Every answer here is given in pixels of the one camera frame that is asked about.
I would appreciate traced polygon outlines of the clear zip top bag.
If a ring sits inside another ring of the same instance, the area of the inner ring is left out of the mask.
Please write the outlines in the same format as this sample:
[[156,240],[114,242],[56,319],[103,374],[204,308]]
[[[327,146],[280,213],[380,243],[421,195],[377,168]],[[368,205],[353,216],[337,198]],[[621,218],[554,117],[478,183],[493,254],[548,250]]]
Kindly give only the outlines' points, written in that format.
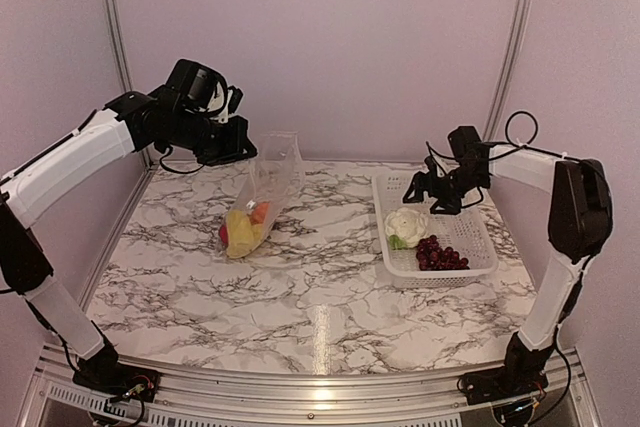
[[250,161],[245,183],[226,213],[223,224],[226,226],[227,214],[233,209],[246,213],[250,218],[257,204],[268,202],[270,206],[263,223],[266,236],[258,246],[260,247],[271,233],[278,216],[301,192],[304,182],[298,135],[295,132],[270,132],[263,135],[258,144],[258,155]]

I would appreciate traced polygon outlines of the white cauliflower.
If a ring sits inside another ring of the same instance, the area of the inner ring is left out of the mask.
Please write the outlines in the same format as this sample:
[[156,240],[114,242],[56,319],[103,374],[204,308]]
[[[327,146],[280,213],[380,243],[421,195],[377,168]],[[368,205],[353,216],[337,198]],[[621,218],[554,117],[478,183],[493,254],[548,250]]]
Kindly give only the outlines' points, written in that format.
[[429,218],[417,210],[402,207],[384,220],[384,233],[393,250],[415,248],[428,234]]

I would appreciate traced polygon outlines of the white plastic basket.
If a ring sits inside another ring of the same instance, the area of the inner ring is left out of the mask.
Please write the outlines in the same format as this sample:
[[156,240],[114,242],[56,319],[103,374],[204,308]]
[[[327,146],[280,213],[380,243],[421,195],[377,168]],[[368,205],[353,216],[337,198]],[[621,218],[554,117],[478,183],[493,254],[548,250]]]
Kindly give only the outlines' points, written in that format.
[[[372,177],[373,202],[386,277],[399,289],[461,287],[493,274],[498,257],[484,221],[477,207],[458,215],[434,215],[429,200],[405,204],[402,197],[410,185],[412,174],[387,171]],[[411,224],[415,232],[426,237],[434,235],[441,247],[450,247],[468,260],[462,270],[422,271],[416,258],[416,247],[399,248],[400,235],[386,227],[386,219],[395,218],[397,211],[413,211]]]

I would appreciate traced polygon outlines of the orange pumpkin toy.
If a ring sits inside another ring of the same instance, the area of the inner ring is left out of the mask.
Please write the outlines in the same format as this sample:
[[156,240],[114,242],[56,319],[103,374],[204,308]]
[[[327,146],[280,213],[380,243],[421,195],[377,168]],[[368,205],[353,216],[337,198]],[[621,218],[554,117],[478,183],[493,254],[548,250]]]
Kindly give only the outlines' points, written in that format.
[[269,206],[268,202],[257,204],[250,214],[250,222],[252,224],[263,224],[267,217]]

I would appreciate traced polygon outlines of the yellow lemon toy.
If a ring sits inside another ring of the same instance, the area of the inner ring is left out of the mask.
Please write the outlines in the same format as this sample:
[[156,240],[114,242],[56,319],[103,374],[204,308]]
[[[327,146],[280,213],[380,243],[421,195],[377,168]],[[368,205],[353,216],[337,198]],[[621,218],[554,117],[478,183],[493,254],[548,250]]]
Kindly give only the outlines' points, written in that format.
[[227,214],[226,227],[229,238],[227,256],[229,258],[242,258],[253,250],[249,248],[246,239],[250,225],[249,216],[242,211],[233,209]]

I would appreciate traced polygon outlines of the red bell pepper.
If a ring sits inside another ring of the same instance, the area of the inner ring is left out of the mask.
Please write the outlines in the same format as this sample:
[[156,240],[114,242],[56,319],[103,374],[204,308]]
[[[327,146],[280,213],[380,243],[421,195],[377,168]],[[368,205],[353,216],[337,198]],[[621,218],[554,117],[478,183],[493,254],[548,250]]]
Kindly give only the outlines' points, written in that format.
[[222,224],[220,226],[220,228],[218,230],[218,236],[219,236],[219,239],[221,240],[221,242],[224,245],[228,244],[228,242],[229,242],[228,232],[227,232],[227,227],[224,224]]

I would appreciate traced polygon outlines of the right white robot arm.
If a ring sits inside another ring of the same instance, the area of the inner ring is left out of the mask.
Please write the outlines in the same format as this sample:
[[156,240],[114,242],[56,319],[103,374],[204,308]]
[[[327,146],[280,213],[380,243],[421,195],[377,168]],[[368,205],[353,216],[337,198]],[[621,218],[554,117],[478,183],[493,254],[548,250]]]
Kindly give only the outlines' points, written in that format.
[[432,156],[416,173],[402,201],[434,200],[431,213],[458,215],[465,195],[487,189],[494,178],[514,180],[550,196],[548,264],[526,320],[513,334],[498,368],[463,374],[468,404],[521,396],[546,387],[546,363],[558,351],[561,325],[580,295],[587,266],[613,230],[613,203],[602,164],[504,142],[454,142],[457,168],[440,175]]

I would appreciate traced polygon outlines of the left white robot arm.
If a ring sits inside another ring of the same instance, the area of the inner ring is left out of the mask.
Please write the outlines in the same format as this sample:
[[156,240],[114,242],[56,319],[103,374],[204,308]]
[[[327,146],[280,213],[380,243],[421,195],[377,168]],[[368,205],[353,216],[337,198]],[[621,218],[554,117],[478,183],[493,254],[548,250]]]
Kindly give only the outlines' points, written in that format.
[[154,146],[163,155],[189,149],[202,166],[257,154],[248,122],[236,111],[243,93],[223,87],[205,94],[158,88],[129,92],[94,112],[78,129],[1,180],[1,272],[43,326],[75,351],[76,383],[120,394],[153,387],[153,372],[120,363],[113,344],[88,319],[54,275],[32,228],[51,206],[111,163]]

